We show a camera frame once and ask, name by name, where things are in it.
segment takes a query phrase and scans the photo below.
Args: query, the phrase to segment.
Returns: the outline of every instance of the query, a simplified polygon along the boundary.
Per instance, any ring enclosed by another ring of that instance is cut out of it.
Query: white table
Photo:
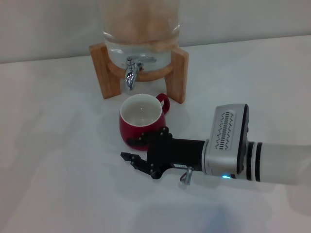
[[[247,103],[250,140],[311,143],[311,36],[184,49],[186,102],[166,117],[174,137],[205,140],[216,106]],[[130,95],[164,91],[160,80]],[[182,170],[159,181],[134,170],[120,157],[131,152],[118,125],[128,96],[103,100],[89,56],[0,65],[0,233],[310,231],[311,181],[195,172],[184,188]]]

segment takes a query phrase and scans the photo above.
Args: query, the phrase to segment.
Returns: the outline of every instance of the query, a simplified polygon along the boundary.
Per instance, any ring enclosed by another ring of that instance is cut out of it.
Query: wooden stand
[[[120,95],[120,79],[124,79],[125,70],[110,61],[104,43],[92,45],[89,49],[103,98],[108,99]],[[171,64],[156,71],[141,71],[136,81],[148,82],[164,77],[168,97],[178,103],[183,103],[186,97],[188,61],[189,54],[186,51],[173,48]]]

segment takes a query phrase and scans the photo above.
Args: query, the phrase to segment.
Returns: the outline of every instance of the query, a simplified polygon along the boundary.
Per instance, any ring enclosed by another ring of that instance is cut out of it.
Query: red mug
[[[133,149],[147,150],[148,145],[129,145],[129,140],[138,140],[144,133],[166,126],[164,115],[170,109],[170,100],[165,94],[153,97],[147,94],[133,95],[123,102],[120,109],[120,132],[124,142]]]

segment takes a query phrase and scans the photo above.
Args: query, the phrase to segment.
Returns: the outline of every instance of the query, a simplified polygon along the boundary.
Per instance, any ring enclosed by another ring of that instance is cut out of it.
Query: mug handle
[[[164,113],[164,114],[167,114],[167,112],[168,112],[169,109],[170,109],[170,99],[168,98],[168,96],[165,95],[165,94],[163,94],[163,93],[161,93],[161,94],[159,94],[156,98],[157,98],[160,102],[162,102],[162,101],[164,102],[162,109],[163,109],[163,113]]]

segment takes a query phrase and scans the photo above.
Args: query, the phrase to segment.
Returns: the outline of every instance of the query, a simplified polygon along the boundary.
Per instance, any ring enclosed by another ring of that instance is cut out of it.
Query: black ring
[[[262,142],[257,143],[256,159],[255,159],[255,179],[260,182],[260,156],[261,156]]]
[[[252,180],[252,155],[254,142],[248,144],[247,158],[246,158],[246,178],[248,181]]]

